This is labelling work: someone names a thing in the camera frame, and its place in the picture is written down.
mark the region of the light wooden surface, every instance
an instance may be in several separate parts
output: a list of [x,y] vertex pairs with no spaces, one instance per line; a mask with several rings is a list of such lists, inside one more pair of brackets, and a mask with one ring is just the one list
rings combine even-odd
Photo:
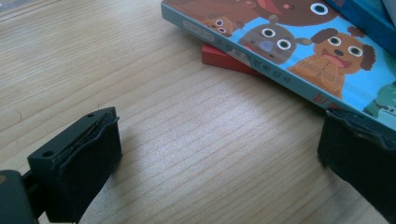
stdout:
[[49,0],[3,17],[0,170],[26,172],[30,153],[114,105],[123,158],[81,223],[385,223],[318,162],[321,109],[202,64],[160,3]]

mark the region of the children's book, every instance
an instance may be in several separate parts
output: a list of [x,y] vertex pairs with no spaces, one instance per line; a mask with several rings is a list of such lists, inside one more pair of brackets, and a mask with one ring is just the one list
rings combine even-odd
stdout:
[[324,1],[396,57],[396,28],[389,16],[392,11],[388,13],[381,0]]
[[384,6],[387,8],[387,12],[396,26],[396,1],[395,0],[382,0]]
[[247,64],[237,61],[235,58],[231,57],[230,55],[208,44],[202,45],[201,60],[202,63],[230,69],[240,73],[246,73],[256,76],[260,75],[258,71],[249,67]]
[[320,0],[163,0],[163,17],[323,108],[396,130],[396,59]]

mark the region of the cartoon dog nose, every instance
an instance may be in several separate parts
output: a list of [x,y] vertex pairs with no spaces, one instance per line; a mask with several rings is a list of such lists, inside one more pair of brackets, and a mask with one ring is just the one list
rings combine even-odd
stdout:
[[334,50],[334,53],[335,53],[336,55],[338,55],[338,56],[343,56],[343,55],[344,55],[344,52],[341,51],[341,50],[339,50],[339,49],[335,49],[335,50]]
[[271,41],[262,41],[260,42],[260,48],[270,52],[272,50],[272,48],[274,47],[274,44]]

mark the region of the red book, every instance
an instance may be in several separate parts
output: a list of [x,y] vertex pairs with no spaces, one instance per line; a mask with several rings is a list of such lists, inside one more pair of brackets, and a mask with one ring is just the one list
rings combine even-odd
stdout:
[[230,55],[208,44],[202,45],[201,52],[202,63],[227,68],[241,73],[262,76],[259,72],[247,66],[246,64],[239,62]]

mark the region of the brown cartoon dog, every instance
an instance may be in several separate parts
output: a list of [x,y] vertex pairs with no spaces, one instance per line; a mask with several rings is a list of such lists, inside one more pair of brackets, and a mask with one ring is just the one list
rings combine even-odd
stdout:
[[269,23],[249,30],[238,43],[276,64],[287,61],[298,44],[312,44],[308,38],[294,37],[288,29],[276,24],[277,19],[277,15],[270,16]]
[[342,99],[345,75],[363,69],[370,71],[375,63],[373,47],[362,44],[355,36],[364,34],[349,27],[351,35],[333,28],[319,31],[311,40],[315,54],[299,61],[288,70]]
[[197,21],[219,14],[228,18],[233,29],[259,17],[269,20],[277,15],[280,24],[307,26],[322,24],[337,17],[334,9],[322,0],[163,0],[163,2]]
[[230,37],[233,34],[233,23],[227,17],[211,16],[210,19],[201,21],[201,23],[221,35]]

